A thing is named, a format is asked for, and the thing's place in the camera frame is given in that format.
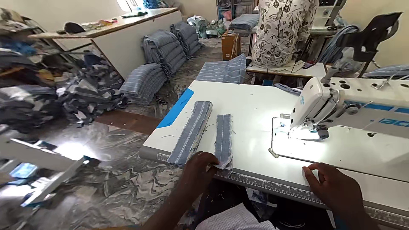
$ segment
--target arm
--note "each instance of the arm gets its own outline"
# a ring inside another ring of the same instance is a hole
[[[217,172],[219,161],[211,153],[198,152],[185,164],[183,174],[176,188],[171,192],[162,207],[142,226],[142,230],[172,230],[186,210],[204,192],[213,175]]]
[[[315,169],[319,181],[311,171]],[[352,230],[379,230],[365,212],[361,188],[353,178],[324,163],[314,163],[303,170],[315,195]]]

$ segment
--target cardboard box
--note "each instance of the cardboard box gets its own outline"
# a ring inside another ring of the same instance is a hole
[[[222,35],[223,61],[231,60],[241,54],[241,39],[238,34],[229,34],[227,30]]]

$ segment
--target person's right hand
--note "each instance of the person's right hand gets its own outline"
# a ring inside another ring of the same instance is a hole
[[[311,171],[315,169],[319,181]],[[346,219],[366,215],[361,187],[354,179],[324,163],[314,163],[303,170],[312,192],[334,213]]]

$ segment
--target fabric scrap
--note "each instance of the fabric scrap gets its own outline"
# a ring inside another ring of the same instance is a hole
[[[231,114],[217,115],[217,131],[214,155],[220,161],[219,169],[232,169],[228,164],[233,158],[231,153]]]
[[[192,116],[180,135],[175,148],[168,158],[168,163],[182,167],[196,153],[209,119],[213,104],[210,101],[196,101]]]

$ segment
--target wooden table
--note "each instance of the wooden table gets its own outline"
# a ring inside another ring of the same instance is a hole
[[[141,47],[143,36],[159,29],[170,30],[170,25],[182,21],[177,8],[147,9],[140,17],[116,17],[117,23],[77,34],[46,32],[33,34],[32,39],[89,39],[116,71],[126,79],[128,74],[145,64]]]

